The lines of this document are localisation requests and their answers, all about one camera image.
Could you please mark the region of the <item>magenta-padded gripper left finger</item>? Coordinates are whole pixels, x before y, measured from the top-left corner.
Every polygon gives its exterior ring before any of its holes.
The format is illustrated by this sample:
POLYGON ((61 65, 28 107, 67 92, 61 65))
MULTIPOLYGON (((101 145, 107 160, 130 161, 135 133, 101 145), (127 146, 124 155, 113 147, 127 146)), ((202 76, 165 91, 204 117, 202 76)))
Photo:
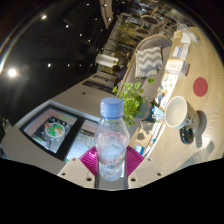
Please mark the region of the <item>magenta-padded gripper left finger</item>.
POLYGON ((98 173, 98 156, 94 147, 79 158, 71 158, 58 176, 84 188, 94 189, 98 173))

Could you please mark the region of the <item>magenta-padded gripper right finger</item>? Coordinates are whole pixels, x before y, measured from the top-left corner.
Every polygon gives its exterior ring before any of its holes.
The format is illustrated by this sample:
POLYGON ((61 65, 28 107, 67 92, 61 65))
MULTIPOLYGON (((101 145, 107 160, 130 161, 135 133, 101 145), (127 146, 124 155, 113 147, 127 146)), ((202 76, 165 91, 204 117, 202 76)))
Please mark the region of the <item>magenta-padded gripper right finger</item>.
POLYGON ((162 177, 162 171, 151 159, 145 158, 132 147, 126 150, 125 172, 129 189, 143 187, 162 177))

